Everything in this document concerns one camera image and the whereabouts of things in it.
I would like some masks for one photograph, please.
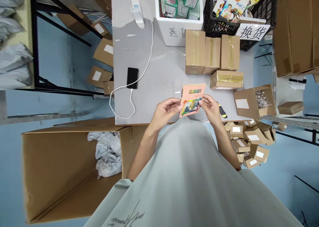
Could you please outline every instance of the small book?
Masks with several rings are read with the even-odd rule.
[[[198,101],[203,98],[206,84],[184,85],[182,91],[182,110],[179,117],[188,116],[199,112]]]

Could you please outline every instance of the person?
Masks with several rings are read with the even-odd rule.
[[[241,169],[221,121],[218,103],[199,101],[218,150],[199,121],[187,116],[160,130],[181,100],[157,105],[127,179],[119,180],[85,227],[302,226],[248,169]]]

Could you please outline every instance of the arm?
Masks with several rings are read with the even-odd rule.
[[[199,101],[199,104],[204,109],[207,118],[214,129],[218,151],[232,167],[236,170],[241,170],[237,155],[220,118],[218,103],[211,96],[203,95],[203,99]]]
[[[160,130],[180,110],[180,99],[170,98],[159,103],[151,123],[145,130],[140,146],[136,152],[127,178],[134,181],[155,153],[155,147]]]

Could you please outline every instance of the gray shirt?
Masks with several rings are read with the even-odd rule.
[[[170,125],[134,182],[118,181],[85,227],[302,226],[250,171],[237,172],[206,127]]]

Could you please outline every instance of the white foam box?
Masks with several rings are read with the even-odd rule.
[[[199,0],[199,20],[161,17],[159,0],[155,0],[155,11],[155,18],[158,21],[159,29],[166,46],[184,47],[186,43],[186,29],[202,30],[204,21],[203,0]]]

